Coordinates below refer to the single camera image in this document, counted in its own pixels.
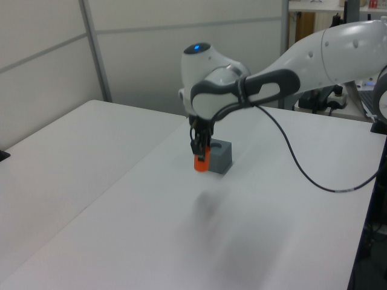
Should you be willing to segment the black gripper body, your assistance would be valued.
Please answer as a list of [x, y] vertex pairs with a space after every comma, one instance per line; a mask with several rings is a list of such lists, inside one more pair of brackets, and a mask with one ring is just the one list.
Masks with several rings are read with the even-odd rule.
[[215, 122], [212, 120], [205, 120], [199, 116], [189, 116], [189, 125], [190, 125], [190, 139], [194, 140], [197, 136], [206, 136], [207, 142], [211, 141], [213, 135]]

